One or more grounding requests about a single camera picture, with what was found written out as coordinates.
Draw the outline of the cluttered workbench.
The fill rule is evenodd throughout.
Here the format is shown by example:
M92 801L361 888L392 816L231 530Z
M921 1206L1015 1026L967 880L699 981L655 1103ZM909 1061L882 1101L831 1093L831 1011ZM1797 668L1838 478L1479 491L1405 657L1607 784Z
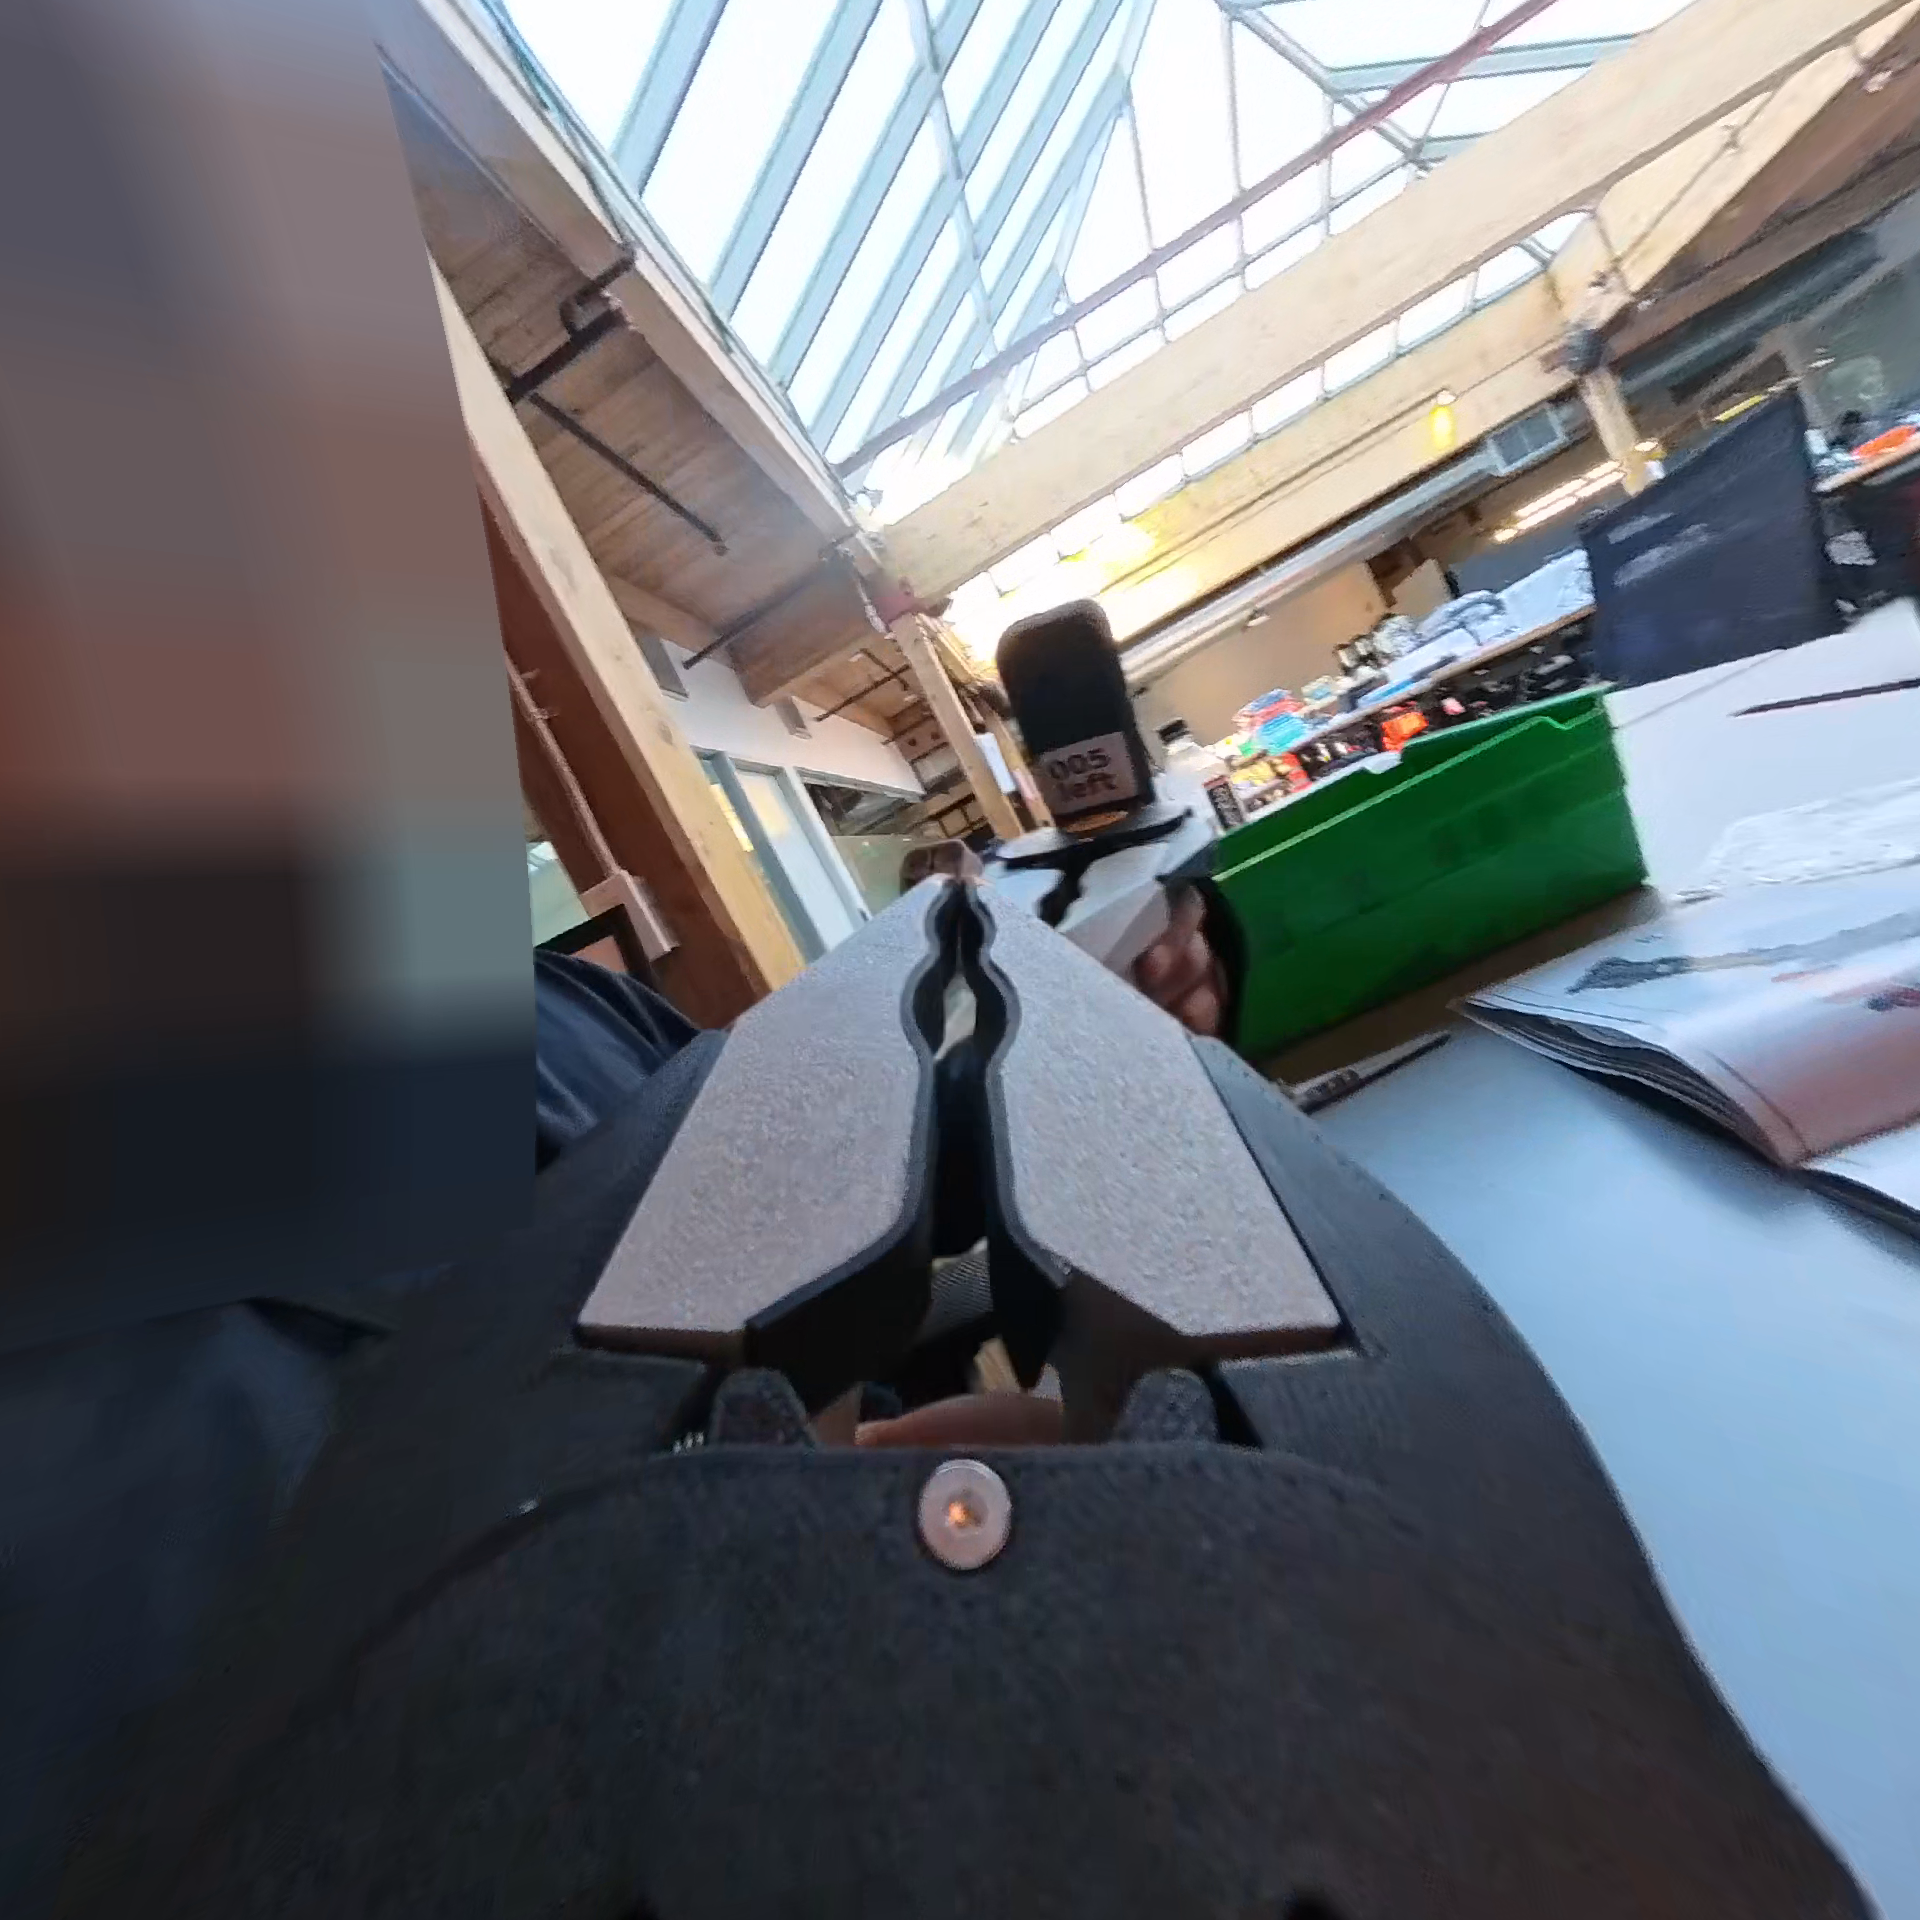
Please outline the cluttered workbench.
M1504 588L1422 617L1391 611L1345 640L1329 676L1259 694L1215 753L1259 801L1307 788L1352 758L1397 756L1419 734L1581 686L1591 614L1588 560L1562 550Z

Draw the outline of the clear plastic bag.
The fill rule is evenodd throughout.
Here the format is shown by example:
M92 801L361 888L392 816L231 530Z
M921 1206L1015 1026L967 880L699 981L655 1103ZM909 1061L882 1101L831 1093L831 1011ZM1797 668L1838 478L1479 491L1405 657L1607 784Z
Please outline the clear plastic bag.
M1744 818L1721 833L1695 898L1758 886L1809 886L1918 867L1918 780Z

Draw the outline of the green plastic bin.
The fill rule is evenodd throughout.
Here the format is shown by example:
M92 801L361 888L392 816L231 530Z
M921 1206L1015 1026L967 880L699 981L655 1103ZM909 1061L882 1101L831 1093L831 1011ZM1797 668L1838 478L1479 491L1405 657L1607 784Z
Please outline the green plastic bin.
M1597 686L1419 734L1215 847L1254 1063L1645 880Z

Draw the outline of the black monitor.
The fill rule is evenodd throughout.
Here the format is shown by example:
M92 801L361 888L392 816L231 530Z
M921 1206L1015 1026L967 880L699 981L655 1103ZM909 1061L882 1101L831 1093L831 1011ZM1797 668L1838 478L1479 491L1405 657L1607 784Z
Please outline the black monitor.
M1838 634L1805 410L1782 393L1645 491L1588 516L1597 683L1654 686Z

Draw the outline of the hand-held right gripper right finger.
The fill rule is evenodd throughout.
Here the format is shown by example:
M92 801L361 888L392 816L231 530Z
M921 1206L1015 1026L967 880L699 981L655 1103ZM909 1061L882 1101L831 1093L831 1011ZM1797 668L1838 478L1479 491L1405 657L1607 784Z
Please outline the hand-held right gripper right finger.
M972 898L994 1316L1067 1431L1147 1374L1322 1358L1342 1316L1188 1031L994 886Z

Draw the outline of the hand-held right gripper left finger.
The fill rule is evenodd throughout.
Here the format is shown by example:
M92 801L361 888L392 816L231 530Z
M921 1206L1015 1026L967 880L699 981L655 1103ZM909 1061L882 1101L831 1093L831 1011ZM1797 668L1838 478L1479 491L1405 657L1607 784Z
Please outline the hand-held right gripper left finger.
M877 1381L932 1291L938 1044L967 883L935 877L734 1021L582 1300L587 1346Z

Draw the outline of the person's left hand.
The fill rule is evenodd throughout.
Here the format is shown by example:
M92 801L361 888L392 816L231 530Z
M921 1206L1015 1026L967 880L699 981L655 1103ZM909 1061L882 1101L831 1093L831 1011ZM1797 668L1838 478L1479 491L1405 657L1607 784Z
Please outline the person's left hand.
M1135 961L1144 998L1202 1041L1225 1038L1231 984L1212 947L1212 908L1202 891L1184 886L1165 898L1165 928Z

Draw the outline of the person's dark blue torso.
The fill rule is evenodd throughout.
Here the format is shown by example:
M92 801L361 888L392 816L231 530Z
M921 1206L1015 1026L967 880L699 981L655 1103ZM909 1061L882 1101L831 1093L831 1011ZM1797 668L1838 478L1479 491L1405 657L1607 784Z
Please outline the person's dark blue torso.
M499 1478L722 1038L534 948L475 1063L115 1038L2 1084L2 1880L364 1631Z

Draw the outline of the open lego instruction booklet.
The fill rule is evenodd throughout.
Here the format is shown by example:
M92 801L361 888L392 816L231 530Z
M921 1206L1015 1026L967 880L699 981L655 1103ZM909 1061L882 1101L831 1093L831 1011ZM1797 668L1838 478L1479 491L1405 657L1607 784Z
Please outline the open lego instruction booklet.
M1457 1008L1918 1227L1915 868L1688 903Z

